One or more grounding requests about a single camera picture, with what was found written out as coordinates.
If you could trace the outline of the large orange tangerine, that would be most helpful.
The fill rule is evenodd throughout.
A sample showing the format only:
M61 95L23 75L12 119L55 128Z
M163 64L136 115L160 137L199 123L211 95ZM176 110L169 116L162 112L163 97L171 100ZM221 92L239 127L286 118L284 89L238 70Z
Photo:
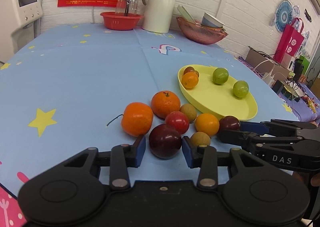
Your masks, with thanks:
M137 137L149 132L153 122L153 111L150 106L133 102L127 105L121 120L121 127L125 133Z

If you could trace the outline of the black speaker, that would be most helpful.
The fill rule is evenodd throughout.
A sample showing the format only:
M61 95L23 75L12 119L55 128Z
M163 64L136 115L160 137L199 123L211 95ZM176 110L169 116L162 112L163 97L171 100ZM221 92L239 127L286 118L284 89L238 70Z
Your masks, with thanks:
M303 65L303 61L301 59L296 59L294 62L294 77L293 80L294 81L299 81L300 76L302 75L304 69L304 65Z

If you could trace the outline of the green plum upper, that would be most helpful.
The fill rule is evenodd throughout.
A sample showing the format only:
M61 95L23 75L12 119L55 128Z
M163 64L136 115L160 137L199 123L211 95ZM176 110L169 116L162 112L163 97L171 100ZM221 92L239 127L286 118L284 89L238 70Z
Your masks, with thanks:
M213 83L223 85L229 78L229 72L226 68L216 68L213 72Z

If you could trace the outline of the red tomato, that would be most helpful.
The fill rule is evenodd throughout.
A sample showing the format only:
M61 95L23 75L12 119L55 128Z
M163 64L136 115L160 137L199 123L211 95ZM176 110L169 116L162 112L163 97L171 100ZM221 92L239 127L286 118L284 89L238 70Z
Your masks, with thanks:
M172 126L180 134L186 133L189 129L189 119L180 111L173 111L168 114L165 118L165 123Z

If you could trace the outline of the small yellow orange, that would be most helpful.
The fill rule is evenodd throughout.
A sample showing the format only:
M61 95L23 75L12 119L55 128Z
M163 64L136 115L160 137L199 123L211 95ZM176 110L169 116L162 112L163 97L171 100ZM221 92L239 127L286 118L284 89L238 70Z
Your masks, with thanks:
M208 113L200 114L195 120L197 132L204 132L212 137L219 131L220 123L216 116Z

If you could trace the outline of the white thermos jug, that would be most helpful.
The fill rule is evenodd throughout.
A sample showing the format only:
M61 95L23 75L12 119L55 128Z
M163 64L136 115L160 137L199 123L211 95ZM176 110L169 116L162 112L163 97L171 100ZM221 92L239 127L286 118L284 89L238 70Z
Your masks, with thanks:
M175 0L142 0L145 5L142 29L165 34L170 29Z

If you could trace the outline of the white blue bowl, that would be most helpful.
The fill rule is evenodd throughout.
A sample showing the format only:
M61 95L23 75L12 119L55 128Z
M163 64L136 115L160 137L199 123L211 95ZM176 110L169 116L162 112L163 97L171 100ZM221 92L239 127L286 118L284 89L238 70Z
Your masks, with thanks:
M222 28L224 26L221 21L206 12L203 15L201 24L212 28Z

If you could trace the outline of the green tilted plate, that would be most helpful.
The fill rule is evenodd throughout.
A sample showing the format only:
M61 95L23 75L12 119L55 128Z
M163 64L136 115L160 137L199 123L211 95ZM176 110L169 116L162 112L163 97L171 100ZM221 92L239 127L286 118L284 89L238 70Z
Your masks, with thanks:
M186 21L196 24L196 21L192 18L192 16L189 14L189 12L185 9L184 6L178 5L177 10Z

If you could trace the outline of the dark plum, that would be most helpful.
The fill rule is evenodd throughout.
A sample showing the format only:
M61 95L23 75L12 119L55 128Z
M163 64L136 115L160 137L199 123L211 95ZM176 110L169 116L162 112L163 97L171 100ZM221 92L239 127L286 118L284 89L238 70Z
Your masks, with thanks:
M219 131L223 130L234 130L239 131L240 130L240 121L231 115L225 116L219 120Z
M181 149L182 138L174 127L160 124L149 135L149 147L153 155L168 160L173 158Z

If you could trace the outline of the blue star tablecloth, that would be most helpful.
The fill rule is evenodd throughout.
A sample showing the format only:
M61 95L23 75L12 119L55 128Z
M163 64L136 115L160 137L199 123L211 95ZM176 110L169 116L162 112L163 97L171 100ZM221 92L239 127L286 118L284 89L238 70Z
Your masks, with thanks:
M219 46L177 32L108 31L103 25L62 25L22 48L1 70L1 184L18 194L26 179L80 151L131 144L120 115L161 90L185 102L177 73L202 64L244 80L258 104L255 121L295 120L283 101Z

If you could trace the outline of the brown longan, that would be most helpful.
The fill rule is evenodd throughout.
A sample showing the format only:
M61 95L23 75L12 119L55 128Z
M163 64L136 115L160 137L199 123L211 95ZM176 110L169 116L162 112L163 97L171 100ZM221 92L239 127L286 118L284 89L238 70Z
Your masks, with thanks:
M182 112L188 118L190 123L193 123L197 118L196 108L189 103L183 104L180 107L180 112Z
M210 136L204 132L195 132L190 138L194 146L206 145L209 146L211 143Z

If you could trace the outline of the white water dispenser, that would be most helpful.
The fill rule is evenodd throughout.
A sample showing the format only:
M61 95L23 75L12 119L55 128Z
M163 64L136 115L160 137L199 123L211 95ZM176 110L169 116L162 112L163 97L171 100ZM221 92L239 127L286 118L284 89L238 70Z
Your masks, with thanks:
M40 0L1 0L1 62L35 38L34 22L42 16Z

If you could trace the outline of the pink gift bag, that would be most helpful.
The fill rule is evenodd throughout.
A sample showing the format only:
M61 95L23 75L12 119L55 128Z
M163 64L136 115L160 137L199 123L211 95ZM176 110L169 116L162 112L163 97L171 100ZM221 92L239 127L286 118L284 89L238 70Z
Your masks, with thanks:
M273 59L281 63L283 57L287 54L294 56L304 41L302 31L304 29L304 22L300 17L293 19L291 24L287 24L280 38L278 47Z

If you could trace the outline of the blue round fan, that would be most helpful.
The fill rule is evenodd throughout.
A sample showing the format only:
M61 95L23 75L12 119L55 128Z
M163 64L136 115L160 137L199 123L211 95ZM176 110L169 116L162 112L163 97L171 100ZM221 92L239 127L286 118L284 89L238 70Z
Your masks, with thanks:
M271 26L275 26L278 32L282 33L287 24L293 20L292 4L288 0L283 0L276 9L271 20Z

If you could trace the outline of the white power adapter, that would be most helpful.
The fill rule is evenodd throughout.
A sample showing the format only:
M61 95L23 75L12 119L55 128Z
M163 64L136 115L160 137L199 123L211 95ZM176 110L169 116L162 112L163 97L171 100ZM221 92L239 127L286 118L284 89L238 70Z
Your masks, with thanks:
M272 85L274 84L274 79L273 76L271 76L270 74L265 74L262 78L262 80L269 86L272 87Z

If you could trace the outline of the red plastic basket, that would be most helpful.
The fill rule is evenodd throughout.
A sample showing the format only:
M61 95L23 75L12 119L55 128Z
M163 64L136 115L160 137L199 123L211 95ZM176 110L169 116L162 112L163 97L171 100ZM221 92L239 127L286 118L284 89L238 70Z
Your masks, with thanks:
M134 29L138 22L143 18L143 15L117 15L115 12L107 11L101 12L100 16L103 17L104 25L107 29L127 31Z

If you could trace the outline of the green plum lower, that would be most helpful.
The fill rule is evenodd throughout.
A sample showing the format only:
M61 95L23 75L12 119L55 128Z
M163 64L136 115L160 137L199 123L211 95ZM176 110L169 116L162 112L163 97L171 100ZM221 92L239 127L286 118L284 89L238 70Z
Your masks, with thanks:
M234 85L233 85L233 94L237 97L237 98L244 98L249 92L249 85L246 81L237 81Z

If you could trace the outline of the large tangerine with stem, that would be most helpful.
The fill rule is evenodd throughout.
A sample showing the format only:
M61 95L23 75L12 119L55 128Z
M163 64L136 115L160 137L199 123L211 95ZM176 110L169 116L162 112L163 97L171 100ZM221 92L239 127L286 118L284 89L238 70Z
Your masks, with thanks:
M151 109L159 118L165 119L168 114L179 111L181 106L178 96L168 90L156 93L151 99Z

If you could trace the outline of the green plum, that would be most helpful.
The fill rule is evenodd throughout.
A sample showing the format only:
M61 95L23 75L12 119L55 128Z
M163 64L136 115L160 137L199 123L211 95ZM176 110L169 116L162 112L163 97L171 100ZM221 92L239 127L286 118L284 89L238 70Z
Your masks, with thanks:
M237 81L234 85L233 85L233 94L237 97L237 98L244 98L249 92L249 85L246 81Z
M229 72L226 68L216 68L213 72L213 83L223 85L229 78Z

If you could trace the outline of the cardboard box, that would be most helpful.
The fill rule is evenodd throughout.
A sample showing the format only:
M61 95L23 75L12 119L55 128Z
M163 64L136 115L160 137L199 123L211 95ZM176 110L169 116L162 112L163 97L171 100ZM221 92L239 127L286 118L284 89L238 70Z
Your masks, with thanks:
M273 57L253 48L249 48L245 61L252 66L254 72L257 72L262 77L269 75L274 81L285 80L290 73L289 70L276 62Z

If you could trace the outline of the reddish brown small fruit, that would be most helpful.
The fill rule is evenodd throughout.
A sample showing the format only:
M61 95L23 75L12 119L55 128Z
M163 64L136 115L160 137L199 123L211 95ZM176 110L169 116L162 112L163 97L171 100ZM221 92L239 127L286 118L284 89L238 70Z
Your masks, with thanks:
M183 74L187 74L187 73L195 73L197 76L199 76L199 72L196 71L193 67L189 66L187 68L185 68L185 70L183 71Z

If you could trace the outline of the yellow oval plate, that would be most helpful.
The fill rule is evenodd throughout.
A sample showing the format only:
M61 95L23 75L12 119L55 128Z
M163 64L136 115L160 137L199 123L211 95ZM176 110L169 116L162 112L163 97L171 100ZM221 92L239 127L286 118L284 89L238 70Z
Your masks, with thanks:
M178 83L180 91L186 100L202 113L210 113L217 118L232 115L239 120L251 120L258 113L258 105L249 92L244 98L239 99L233 94L233 85L236 79L232 76L223 85L213 83L212 74L216 67L200 64L191 65L199 72L199 82L192 89L186 89L182 83L184 70L189 65L183 66L178 71Z

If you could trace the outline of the small orange in plate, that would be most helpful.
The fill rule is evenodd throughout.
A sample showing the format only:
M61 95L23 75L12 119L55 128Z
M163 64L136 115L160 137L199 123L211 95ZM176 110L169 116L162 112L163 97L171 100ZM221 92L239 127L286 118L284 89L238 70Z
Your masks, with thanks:
M181 78L181 84L186 89L193 89L199 83L199 77L195 72L185 73Z

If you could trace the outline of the pink glass bowl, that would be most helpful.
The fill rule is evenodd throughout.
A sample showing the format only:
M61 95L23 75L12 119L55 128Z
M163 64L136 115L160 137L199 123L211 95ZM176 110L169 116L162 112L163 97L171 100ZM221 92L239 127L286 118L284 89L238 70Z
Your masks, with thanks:
M228 36L223 28L211 28L200 23L191 23L183 17L176 17L176 20L183 35L200 44L215 44Z

